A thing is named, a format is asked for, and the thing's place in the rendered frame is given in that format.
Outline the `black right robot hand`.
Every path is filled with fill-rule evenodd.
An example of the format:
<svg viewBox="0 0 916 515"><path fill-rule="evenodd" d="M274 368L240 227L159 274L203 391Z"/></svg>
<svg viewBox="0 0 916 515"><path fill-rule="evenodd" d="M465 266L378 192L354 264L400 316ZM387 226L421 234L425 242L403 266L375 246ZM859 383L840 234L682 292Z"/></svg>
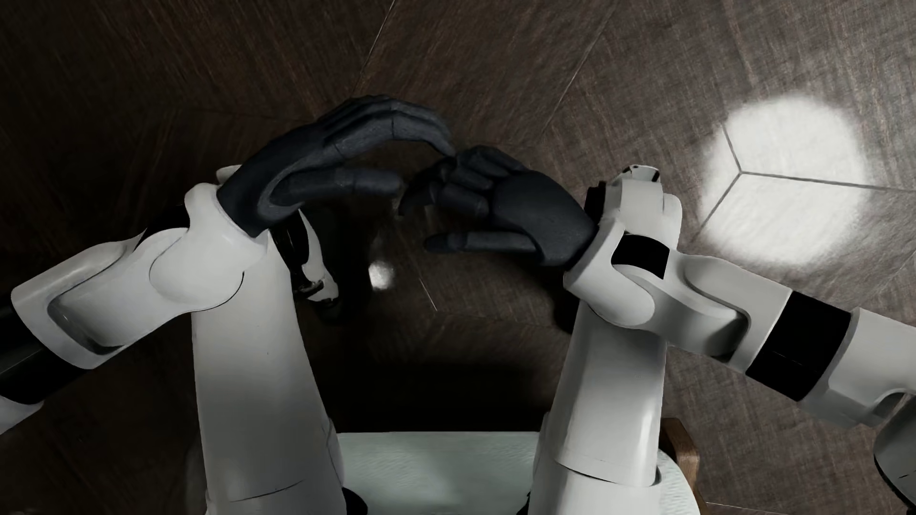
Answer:
<svg viewBox="0 0 916 515"><path fill-rule="evenodd" d="M434 205L474 218L483 230L428 237L431 253L495 252L569 268L597 234L597 223L564 187L492 146L442 158L407 185L398 212Z"/></svg>

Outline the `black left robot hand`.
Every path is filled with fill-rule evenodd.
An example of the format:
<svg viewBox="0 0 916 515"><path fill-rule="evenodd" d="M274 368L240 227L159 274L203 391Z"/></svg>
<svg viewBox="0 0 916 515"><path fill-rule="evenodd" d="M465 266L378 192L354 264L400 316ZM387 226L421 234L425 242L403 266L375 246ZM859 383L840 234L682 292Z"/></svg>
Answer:
<svg viewBox="0 0 916 515"><path fill-rule="evenodd" d="M392 141L455 154L450 129L431 109L384 95L351 98L271 140L223 182L216 197L240 229L257 237L302 205L350 194L394 196L403 185L395 171L346 166Z"/></svg>

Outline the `white robot leg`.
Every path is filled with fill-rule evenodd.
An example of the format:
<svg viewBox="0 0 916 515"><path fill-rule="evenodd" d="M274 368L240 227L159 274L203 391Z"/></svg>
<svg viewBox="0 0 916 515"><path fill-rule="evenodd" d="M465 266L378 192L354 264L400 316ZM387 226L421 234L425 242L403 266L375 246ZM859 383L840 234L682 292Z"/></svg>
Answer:
<svg viewBox="0 0 916 515"><path fill-rule="evenodd" d="M294 299L335 308L338 284L302 211L267 237L235 295L191 315L204 515L347 515L337 434Z"/></svg>
<svg viewBox="0 0 916 515"><path fill-rule="evenodd" d="M660 173L626 168L590 190L597 234L565 274L579 299L572 339L544 416L527 515L660 515L658 437L667 344L615 322L647 322L653 298L612 265L625 235L676 244L680 201Z"/></svg>

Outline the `white left robot leg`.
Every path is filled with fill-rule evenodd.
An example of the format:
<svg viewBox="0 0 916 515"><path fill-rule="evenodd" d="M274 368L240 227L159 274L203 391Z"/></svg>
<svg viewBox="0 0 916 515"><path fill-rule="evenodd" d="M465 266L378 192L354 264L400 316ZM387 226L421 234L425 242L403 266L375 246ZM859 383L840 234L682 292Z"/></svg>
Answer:
<svg viewBox="0 0 916 515"><path fill-rule="evenodd" d="M337 434L294 299L335 308L338 284L302 211L267 237L235 295L191 315L204 515L347 515Z"/></svg>

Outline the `white right robot leg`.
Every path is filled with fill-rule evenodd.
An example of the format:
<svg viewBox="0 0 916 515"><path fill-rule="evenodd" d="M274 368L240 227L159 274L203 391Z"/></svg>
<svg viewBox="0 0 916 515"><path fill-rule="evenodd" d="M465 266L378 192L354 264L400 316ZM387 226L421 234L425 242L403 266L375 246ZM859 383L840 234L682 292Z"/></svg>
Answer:
<svg viewBox="0 0 916 515"><path fill-rule="evenodd" d="M680 201L660 173L626 168L590 190L597 234L565 274L579 299L572 339L544 416L527 515L660 515L658 437L667 344L615 322L647 322L653 298L612 265L625 235L676 244Z"/></svg>

